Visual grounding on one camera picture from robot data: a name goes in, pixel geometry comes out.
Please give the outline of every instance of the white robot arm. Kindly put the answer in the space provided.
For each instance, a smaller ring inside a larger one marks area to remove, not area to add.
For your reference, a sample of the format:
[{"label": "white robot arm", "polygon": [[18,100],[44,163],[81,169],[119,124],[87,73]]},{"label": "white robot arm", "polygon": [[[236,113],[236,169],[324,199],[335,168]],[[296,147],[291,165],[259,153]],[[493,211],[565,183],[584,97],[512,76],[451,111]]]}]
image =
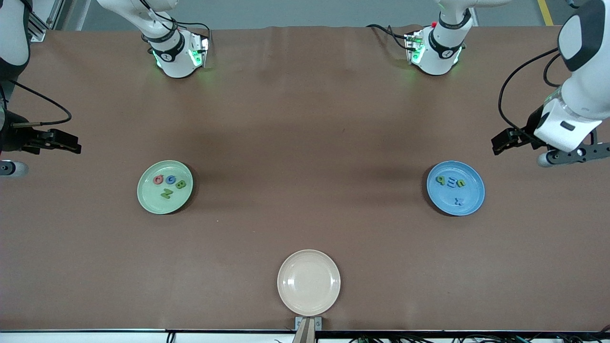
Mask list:
[{"label": "white robot arm", "polygon": [[424,73],[443,75],[458,61],[472,27],[469,7],[496,7],[511,0],[433,0],[440,7],[439,22],[406,38],[407,60]]},{"label": "white robot arm", "polygon": [[[524,128],[507,129],[492,140],[496,155],[531,143],[548,148],[538,158],[541,167],[610,156],[610,144],[598,143],[596,132],[610,117],[610,0],[589,0],[576,10],[559,32],[558,49],[572,75]],[[589,135],[590,144],[583,143]]]},{"label": "white robot arm", "polygon": [[184,78],[205,64],[208,37],[178,28],[165,11],[178,0],[98,0],[99,4],[135,25],[152,46],[159,68],[172,78]]}]

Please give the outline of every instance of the tabletop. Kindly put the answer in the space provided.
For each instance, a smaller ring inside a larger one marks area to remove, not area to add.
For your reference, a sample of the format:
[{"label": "tabletop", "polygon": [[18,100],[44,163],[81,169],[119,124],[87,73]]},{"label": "tabletop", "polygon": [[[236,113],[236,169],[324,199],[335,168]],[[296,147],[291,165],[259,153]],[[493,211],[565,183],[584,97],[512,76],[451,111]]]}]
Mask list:
[{"label": "tabletop", "polygon": [[[310,248],[341,273],[325,329],[598,330],[608,161],[540,168],[540,150],[494,156],[490,142],[507,128],[500,86],[558,30],[473,28],[436,77],[373,29],[218,31],[185,79],[164,76],[139,32],[49,32],[20,82],[73,113],[57,128],[82,154],[2,154],[30,173],[0,179],[0,328],[292,327],[276,278]],[[552,92],[546,61],[506,90],[517,123]],[[558,62],[551,78],[565,77]],[[20,89],[9,109],[63,115]],[[196,186],[154,215],[136,185],[165,159]],[[431,206],[424,180],[446,160],[483,178],[478,212]]]}]

